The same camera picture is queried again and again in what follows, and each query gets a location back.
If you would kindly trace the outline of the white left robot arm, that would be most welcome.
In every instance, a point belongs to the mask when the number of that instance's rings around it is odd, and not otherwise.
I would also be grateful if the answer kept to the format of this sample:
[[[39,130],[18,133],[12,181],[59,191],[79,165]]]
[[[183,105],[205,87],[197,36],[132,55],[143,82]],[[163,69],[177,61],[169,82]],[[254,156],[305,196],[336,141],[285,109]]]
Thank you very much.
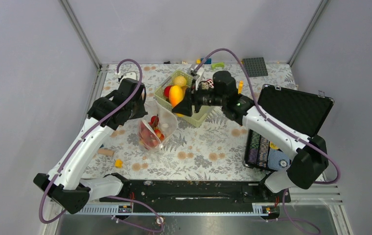
[[[117,90],[97,99],[87,112],[81,132],[58,164],[47,174],[38,173],[33,182],[46,195],[75,214],[92,200],[113,196],[125,201],[130,196],[129,180],[118,173],[102,178],[82,177],[104,140],[128,120],[144,117],[145,85],[122,79]]]

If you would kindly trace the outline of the orange mango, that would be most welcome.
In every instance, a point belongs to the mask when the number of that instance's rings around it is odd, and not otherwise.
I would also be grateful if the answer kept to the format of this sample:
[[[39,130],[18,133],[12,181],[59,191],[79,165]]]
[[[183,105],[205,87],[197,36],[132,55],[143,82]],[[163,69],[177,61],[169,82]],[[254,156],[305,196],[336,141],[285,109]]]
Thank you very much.
[[[169,102],[174,108],[184,99],[185,92],[184,90],[177,85],[173,85],[169,90]]]

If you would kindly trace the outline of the red apple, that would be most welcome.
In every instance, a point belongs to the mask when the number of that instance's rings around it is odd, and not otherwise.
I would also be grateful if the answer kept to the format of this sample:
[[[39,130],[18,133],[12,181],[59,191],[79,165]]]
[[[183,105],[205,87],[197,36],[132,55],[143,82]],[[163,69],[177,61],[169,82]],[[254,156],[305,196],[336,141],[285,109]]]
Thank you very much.
[[[170,93],[170,89],[171,89],[172,86],[167,86],[165,87],[164,91],[163,91],[163,95],[165,98],[169,98],[169,93]]]

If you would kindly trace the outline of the clear dotted zip top bag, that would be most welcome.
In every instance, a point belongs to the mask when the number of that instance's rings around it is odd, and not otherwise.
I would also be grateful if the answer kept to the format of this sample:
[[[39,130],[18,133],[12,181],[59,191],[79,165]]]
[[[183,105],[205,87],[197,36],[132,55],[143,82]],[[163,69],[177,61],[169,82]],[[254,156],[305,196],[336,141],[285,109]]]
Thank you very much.
[[[177,117],[155,100],[144,104],[147,115],[138,122],[139,145],[146,152],[162,150],[178,128]]]

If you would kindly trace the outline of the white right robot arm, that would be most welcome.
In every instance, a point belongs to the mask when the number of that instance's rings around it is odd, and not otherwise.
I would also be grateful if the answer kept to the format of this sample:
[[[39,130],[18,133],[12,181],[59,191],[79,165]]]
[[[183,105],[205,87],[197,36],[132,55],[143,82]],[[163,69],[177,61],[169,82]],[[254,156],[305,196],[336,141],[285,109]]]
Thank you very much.
[[[287,188],[310,188],[329,165],[315,138],[290,128],[255,100],[240,94],[228,71],[216,72],[212,80],[212,87],[203,86],[201,79],[194,80],[192,87],[183,91],[183,98],[172,105],[172,112],[190,117],[202,106],[219,106],[228,119],[259,133],[289,157],[287,169],[275,171],[261,182],[259,195],[264,201],[273,201]]]

